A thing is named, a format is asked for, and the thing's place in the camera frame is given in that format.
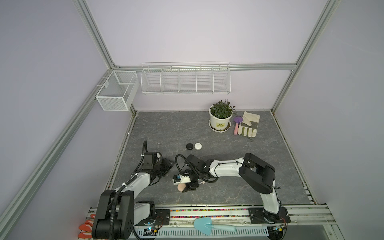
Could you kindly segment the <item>white earbud charging case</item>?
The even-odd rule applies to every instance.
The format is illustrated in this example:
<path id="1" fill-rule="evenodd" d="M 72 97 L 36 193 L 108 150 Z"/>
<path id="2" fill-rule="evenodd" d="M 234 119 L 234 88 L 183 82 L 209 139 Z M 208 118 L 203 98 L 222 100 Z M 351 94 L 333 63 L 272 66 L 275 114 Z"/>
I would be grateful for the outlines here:
<path id="1" fill-rule="evenodd" d="M 201 149 L 202 149 L 202 144 L 201 144 L 201 143 L 196 143 L 196 144 L 194 145 L 194 148 L 195 148 L 196 150 L 201 150 Z"/>

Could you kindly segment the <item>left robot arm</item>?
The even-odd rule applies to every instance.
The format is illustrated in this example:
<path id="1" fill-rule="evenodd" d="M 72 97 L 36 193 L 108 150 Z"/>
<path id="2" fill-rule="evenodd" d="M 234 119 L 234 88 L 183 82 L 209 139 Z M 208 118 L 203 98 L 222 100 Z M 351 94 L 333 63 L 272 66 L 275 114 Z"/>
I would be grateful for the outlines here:
<path id="1" fill-rule="evenodd" d="M 157 184 L 172 168 L 173 163 L 159 152 L 149 152 L 143 142 L 141 160 L 131 178 L 114 190 L 104 191 L 99 199 L 92 227 L 93 239 L 126 240 L 134 225 L 143 220 L 155 220 L 152 201 L 135 203 L 135 198 L 147 187 Z"/>

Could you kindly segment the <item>pink earbud charging case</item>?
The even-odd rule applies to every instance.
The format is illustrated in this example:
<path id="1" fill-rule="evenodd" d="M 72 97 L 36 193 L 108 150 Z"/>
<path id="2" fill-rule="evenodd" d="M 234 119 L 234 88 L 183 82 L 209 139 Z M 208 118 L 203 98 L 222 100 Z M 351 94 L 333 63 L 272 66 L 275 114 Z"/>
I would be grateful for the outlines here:
<path id="1" fill-rule="evenodd" d="M 179 192 L 183 192 L 186 189 L 186 187 L 187 186 L 185 183 L 181 183 L 181 184 L 178 184 L 177 189 Z"/>

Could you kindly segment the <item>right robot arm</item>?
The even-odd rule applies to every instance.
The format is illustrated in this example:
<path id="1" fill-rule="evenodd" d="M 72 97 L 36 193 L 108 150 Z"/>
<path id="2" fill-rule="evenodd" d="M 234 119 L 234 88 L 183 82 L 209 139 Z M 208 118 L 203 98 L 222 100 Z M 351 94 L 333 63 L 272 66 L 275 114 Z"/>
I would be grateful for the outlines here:
<path id="1" fill-rule="evenodd" d="M 258 192 L 263 201 L 263 207 L 250 208 L 251 223 L 272 225 L 291 222 L 287 208 L 278 199 L 275 168 L 259 157 L 247 153 L 235 160 L 203 161 L 194 155 L 177 155 L 175 164 L 179 173 L 173 176 L 173 183 L 180 192 L 194 191 L 201 183 L 215 183 L 221 177 L 239 177 Z"/>

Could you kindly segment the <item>black earbud charging case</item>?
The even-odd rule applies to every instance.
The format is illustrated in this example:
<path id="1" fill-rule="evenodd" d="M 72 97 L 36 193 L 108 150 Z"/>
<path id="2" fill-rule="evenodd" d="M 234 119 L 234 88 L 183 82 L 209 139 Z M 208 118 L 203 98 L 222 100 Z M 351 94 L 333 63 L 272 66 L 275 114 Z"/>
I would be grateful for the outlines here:
<path id="1" fill-rule="evenodd" d="M 192 143 L 188 143 L 187 145 L 186 145 L 186 149 L 187 150 L 192 150 L 194 148 L 194 145 L 192 144 Z"/>

